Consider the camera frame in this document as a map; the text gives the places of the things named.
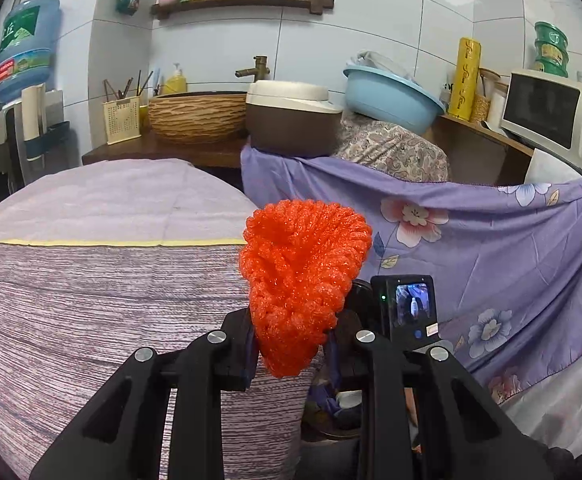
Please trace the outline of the person right hand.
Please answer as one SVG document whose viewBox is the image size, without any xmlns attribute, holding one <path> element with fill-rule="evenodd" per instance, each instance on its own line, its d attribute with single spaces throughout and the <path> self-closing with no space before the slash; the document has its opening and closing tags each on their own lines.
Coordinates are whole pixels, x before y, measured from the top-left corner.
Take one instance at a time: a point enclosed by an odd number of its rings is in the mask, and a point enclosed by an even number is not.
<svg viewBox="0 0 582 480">
<path fill-rule="evenodd" d="M 410 420 L 410 424 L 412 426 L 417 427 L 417 426 L 419 426 L 419 423 L 418 423 L 416 401 L 414 400 L 414 395 L 413 395 L 413 388 L 405 388 L 404 395 L 405 395 L 406 408 L 407 408 L 408 418 Z"/>
</svg>

